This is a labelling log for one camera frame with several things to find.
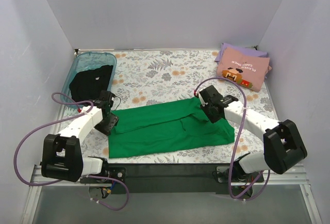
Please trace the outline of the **green t shirt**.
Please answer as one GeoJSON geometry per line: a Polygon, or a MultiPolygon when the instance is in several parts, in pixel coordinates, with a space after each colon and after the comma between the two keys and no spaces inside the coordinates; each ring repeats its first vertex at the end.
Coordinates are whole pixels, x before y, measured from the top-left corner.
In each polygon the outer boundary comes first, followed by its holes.
{"type": "Polygon", "coordinates": [[[117,126],[108,137],[109,158],[227,145],[234,128],[224,119],[206,117],[197,98],[115,111],[117,126]]]}

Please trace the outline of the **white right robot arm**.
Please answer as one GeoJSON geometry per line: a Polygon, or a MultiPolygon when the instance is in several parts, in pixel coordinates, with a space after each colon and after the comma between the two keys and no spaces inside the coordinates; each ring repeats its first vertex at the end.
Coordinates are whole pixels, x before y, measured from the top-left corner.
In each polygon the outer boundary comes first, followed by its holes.
{"type": "Polygon", "coordinates": [[[214,86],[194,94],[201,102],[201,109],[211,121],[222,119],[240,124],[263,142],[263,151],[248,153],[233,161],[227,169],[228,176],[241,178],[255,172],[272,170],[283,174],[307,157],[307,150],[296,124],[268,118],[248,109],[236,97],[221,95],[214,86]]]}

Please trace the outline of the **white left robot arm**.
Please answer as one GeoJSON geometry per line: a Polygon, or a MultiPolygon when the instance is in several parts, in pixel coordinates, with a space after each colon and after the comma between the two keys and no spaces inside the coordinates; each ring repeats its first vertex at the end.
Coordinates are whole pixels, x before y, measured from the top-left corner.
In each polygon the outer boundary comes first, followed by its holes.
{"type": "Polygon", "coordinates": [[[83,157],[81,145],[93,130],[109,136],[119,117],[111,108],[116,95],[102,90],[99,98],[88,101],[75,118],[58,134],[44,139],[41,173],[46,178],[77,182],[89,175],[107,175],[107,160],[101,157],[83,157]]]}

